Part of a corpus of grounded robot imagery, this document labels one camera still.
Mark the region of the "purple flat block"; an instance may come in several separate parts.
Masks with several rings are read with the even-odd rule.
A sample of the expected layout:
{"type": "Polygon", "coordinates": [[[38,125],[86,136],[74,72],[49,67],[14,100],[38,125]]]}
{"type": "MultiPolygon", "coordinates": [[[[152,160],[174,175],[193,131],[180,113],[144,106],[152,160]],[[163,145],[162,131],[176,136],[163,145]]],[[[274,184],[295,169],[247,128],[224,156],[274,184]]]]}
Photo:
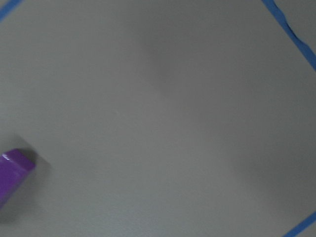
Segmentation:
{"type": "Polygon", "coordinates": [[[10,199],[16,189],[34,170],[35,163],[19,149],[0,155],[0,207],[10,199]]]}

